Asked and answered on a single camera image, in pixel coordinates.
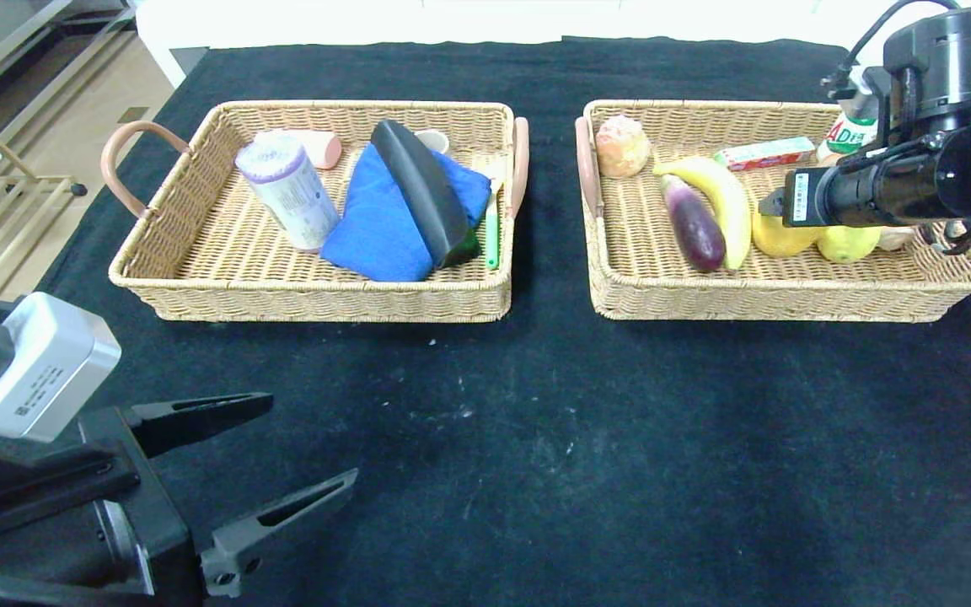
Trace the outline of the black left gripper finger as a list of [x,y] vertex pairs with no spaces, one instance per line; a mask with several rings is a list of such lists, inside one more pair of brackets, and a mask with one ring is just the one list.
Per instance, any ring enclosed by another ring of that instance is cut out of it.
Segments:
[[124,408],[124,420],[149,458],[197,444],[272,411],[267,392],[196,397]]
[[358,476],[358,468],[344,471],[216,527],[211,548],[200,554],[206,594],[242,595],[267,561],[318,533],[350,501]]

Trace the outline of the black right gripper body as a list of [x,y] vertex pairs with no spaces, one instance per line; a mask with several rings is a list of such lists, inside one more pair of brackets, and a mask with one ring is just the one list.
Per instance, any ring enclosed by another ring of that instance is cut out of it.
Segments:
[[877,224],[874,169],[808,168],[786,177],[783,223],[789,227],[871,227]]

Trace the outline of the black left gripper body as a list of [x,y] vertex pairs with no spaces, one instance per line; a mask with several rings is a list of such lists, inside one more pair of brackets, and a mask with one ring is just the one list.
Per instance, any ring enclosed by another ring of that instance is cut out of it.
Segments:
[[124,420],[0,438],[0,606],[201,606],[191,531]]

